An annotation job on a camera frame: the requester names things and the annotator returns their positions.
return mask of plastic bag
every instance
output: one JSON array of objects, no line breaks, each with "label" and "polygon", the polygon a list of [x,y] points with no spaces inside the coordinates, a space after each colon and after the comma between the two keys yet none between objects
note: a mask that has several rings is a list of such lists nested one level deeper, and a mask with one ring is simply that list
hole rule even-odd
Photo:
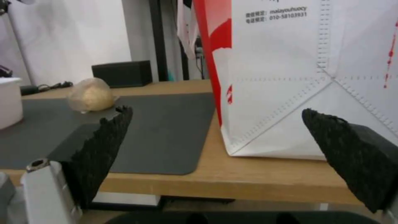
[{"label": "plastic bag", "polygon": [[115,103],[111,88],[99,78],[85,79],[74,85],[67,99],[72,110],[82,113],[104,110]]}]

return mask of metal bolt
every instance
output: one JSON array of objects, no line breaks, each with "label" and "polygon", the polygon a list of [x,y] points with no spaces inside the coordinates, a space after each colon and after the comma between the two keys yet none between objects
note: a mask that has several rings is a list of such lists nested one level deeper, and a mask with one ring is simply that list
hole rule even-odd
[{"label": "metal bolt", "polygon": [[37,159],[33,162],[31,162],[27,167],[26,171],[28,173],[39,170],[41,168],[44,168],[46,166],[50,165],[50,162],[48,159]]}]

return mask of black foam pad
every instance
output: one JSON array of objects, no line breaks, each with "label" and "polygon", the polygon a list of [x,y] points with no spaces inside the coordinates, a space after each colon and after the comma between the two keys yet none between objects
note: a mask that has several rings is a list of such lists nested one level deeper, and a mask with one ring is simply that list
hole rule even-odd
[{"label": "black foam pad", "polygon": [[385,209],[395,195],[398,147],[362,125],[311,109],[302,119],[328,163],[371,211]]},{"label": "black foam pad", "polygon": [[131,107],[116,110],[120,113],[110,120],[80,126],[47,156],[62,164],[72,197],[83,209],[108,175],[133,116]]}]

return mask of phone number text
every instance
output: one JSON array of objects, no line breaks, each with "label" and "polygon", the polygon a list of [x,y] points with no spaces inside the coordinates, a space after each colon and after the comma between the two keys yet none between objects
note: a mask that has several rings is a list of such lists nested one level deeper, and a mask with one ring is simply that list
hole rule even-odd
[{"label": "phone number text", "polygon": [[269,20],[280,20],[280,19],[289,19],[289,18],[298,18],[298,17],[306,17],[306,12],[295,12],[295,13],[287,13],[281,15],[270,16]]}]

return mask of black cable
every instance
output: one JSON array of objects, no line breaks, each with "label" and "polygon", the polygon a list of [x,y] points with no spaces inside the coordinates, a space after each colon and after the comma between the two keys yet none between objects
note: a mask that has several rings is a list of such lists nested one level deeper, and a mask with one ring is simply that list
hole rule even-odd
[{"label": "black cable", "polygon": [[45,92],[45,91],[49,91],[51,89],[67,88],[67,87],[71,87],[71,86],[73,86],[72,82],[63,82],[63,83],[57,83],[53,86],[49,86],[47,84],[42,84],[42,85],[39,85],[37,87],[37,89],[39,90],[39,92]]}]

